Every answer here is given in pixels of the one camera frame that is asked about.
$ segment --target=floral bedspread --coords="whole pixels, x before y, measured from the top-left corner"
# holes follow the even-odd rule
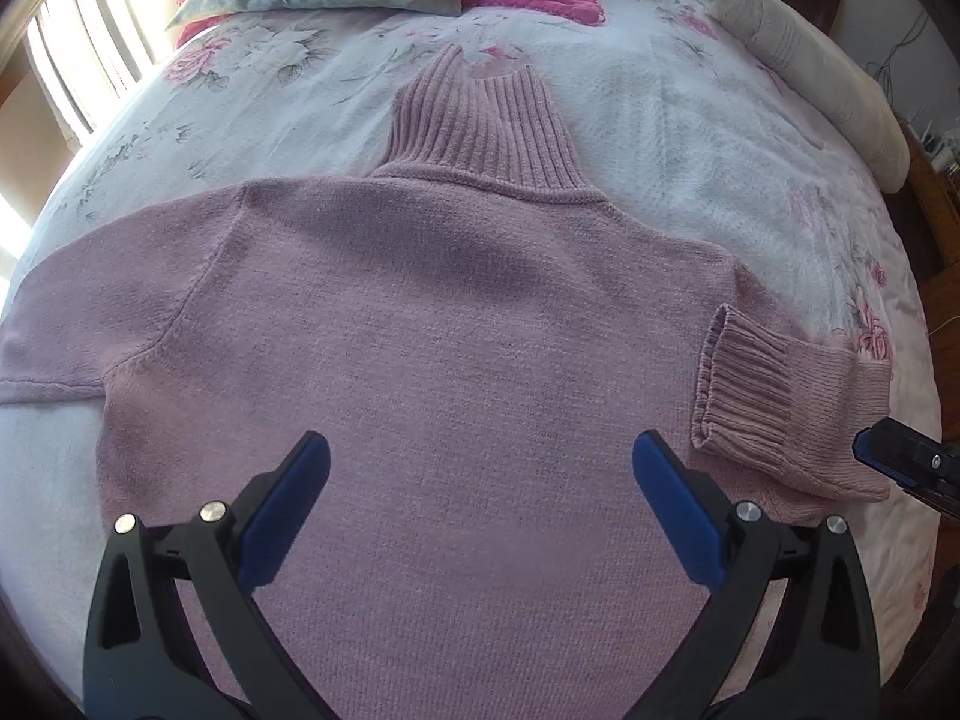
[[[892,414],[939,435],[917,288],[850,144],[697,0],[601,2],[607,21],[598,28],[499,8],[459,18],[353,10],[225,20],[160,69],[78,157],[37,223],[11,295],[57,247],[148,204],[251,177],[371,170],[395,90],[455,42],[491,71],[505,58],[535,64],[587,175],[611,201],[655,228],[731,250],[811,336],[892,359]],[[94,466],[101,408],[0,410],[3,590],[78,694],[104,544]],[[36,511],[45,512],[40,522]],[[899,493],[844,514],[889,674],[925,604],[937,518]],[[775,609],[766,605],[767,623]],[[745,659],[761,645],[754,637]],[[731,686],[747,675],[741,668]]]

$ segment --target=pink sweater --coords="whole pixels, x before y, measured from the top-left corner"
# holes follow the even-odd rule
[[[189,518],[324,433],[328,487],[257,600],[334,709],[599,720],[704,603],[638,432],[773,517],[887,495],[850,444],[889,368],[791,327],[728,252],[590,186],[531,68],[473,79],[450,47],[369,177],[210,191],[51,255],[0,326],[0,400],[106,396],[110,521]]]

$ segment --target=blue rubber pad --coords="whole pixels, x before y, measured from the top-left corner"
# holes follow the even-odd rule
[[[330,447],[315,434],[287,466],[237,542],[237,584],[250,594],[280,571],[330,476]]]
[[[634,442],[634,476],[690,581],[715,592],[727,576],[723,541],[671,460],[648,433]]]
[[[881,463],[877,458],[874,457],[870,451],[870,431],[861,430],[856,434],[856,438],[853,440],[853,456],[858,459],[864,466],[870,466],[874,471],[882,473],[884,476],[893,479],[898,485],[904,488],[915,488],[917,482],[911,479],[909,476],[905,476],[899,471],[894,471],[890,466],[887,466],[885,463]]]

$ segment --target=metal screw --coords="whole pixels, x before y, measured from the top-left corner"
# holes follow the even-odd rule
[[[741,501],[736,505],[736,515],[744,522],[757,522],[762,514],[760,507],[752,501]]]
[[[827,530],[836,533],[837,536],[843,536],[843,533],[847,532],[846,519],[840,517],[839,514],[831,514],[830,517],[827,517]]]
[[[136,527],[136,517],[133,514],[121,514],[113,524],[113,529],[117,533],[129,533],[134,527]]]
[[[224,514],[227,513],[227,504],[224,504],[223,501],[210,501],[209,503],[203,504],[203,507],[200,508],[200,519],[203,522],[218,522],[224,518]]]

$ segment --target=sweater sleeve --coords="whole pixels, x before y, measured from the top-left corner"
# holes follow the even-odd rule
[[[157,343],[226,240],[243,188],[151,206],[55,251],[0,323],[0,403],[104,394]]]
[[[701,353],[693,445],[801,493],[881,501],[890,483],[851,445],[887,415],[889,395],[888,361],[775,332],[723,305]]]

